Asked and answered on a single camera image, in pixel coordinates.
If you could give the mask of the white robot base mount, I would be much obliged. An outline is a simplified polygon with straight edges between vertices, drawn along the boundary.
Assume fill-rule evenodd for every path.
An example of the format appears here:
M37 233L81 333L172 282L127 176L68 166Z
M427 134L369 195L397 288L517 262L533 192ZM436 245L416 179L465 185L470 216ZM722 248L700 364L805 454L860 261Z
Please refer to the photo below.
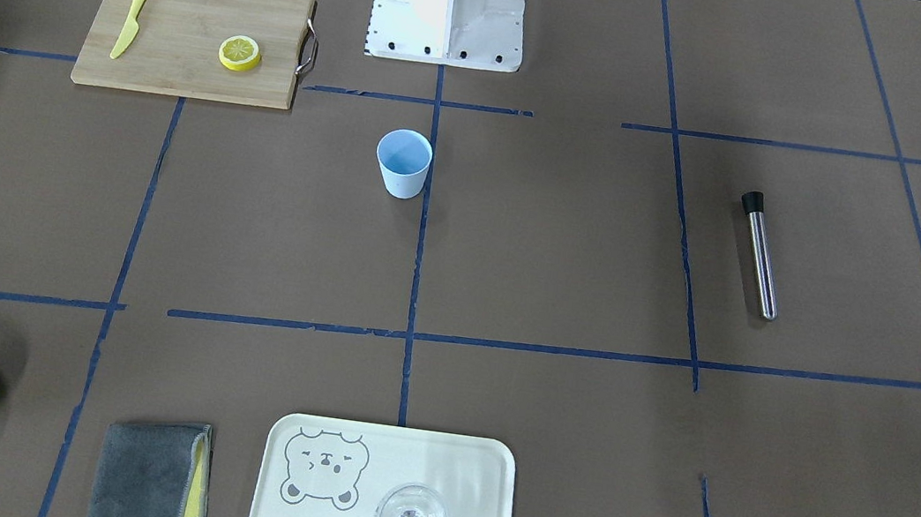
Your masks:
M372 0L363 51L496 72L523 63L526 0Z

